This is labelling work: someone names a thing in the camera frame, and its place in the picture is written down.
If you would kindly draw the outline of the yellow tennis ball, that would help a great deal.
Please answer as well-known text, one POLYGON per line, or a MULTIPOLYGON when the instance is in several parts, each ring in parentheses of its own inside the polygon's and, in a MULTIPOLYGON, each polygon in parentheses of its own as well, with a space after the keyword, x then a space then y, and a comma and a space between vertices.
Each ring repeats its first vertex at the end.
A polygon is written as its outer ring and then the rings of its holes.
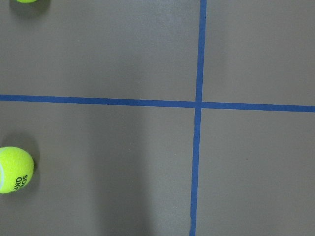
POLYGON ((37 0, 17 0, 17 2, 20 2, 20 3, 33 3, 33 2, 36 2, 37 0))
POLYGON ((8 194, 24 188, 34 172, 32 156, 19 147, 0 148, 0 193, 8 194))

